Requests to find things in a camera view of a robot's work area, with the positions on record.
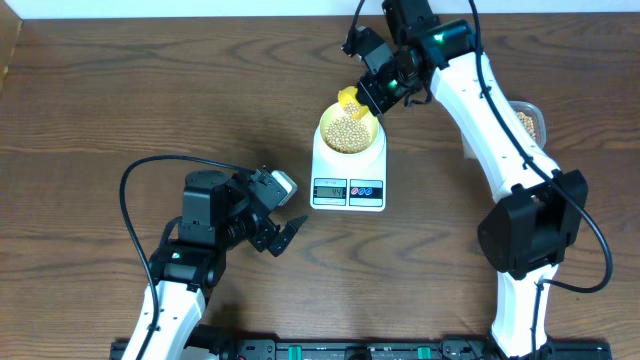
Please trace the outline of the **yellow plastic scoop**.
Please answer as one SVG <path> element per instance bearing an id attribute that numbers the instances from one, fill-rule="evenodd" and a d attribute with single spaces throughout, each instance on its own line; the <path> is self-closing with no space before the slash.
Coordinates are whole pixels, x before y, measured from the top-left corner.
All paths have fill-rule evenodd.
<path id="1" fill-rule="evenodd" d="M 369 108 L 357 100 L 357 93 L 358 89 L 355 86 L 348 86 L 338 92 L 337 99 L 346 115 L 360 120 L 369 112 Z"/>

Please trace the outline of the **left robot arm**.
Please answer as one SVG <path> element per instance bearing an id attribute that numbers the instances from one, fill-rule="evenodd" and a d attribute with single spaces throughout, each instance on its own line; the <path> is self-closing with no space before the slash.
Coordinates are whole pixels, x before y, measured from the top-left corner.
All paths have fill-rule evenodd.
<path id="1" fill-rule="evenodd" d="M 167 224 L 151 256 L 151 283 L 124 358 L 179 358 L 225 271 L 227 252 L 247 241 L 277 257 L 290 244 L 307 218 L 280 226 L 269 216 L 296 190 L 279 170 L 189 173 L 182 214 Z"/>

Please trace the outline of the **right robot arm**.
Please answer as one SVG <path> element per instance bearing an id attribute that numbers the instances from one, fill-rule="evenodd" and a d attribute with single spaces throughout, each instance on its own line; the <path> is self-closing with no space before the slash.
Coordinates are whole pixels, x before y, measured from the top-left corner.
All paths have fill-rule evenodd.
<path id="1" fill-rule="evenodd" d="M 576 240 L 587 182 L 579 171 L 562 171 L 518 119 L 495 81 L 477 20 L 444 23 L 425 1 L 386 1 L 382 9 L 389 40 L 355 25 L 343 46 L 367 67 L 356 99 L 381 115 L 397 103 L 412 105 L 425 91 L 451 115 L 494 201 L 477 230 L 498 280 L 486 352 L 498 359 L 552 357 L 556 349 L 544 328 L 548 294 Z"/>

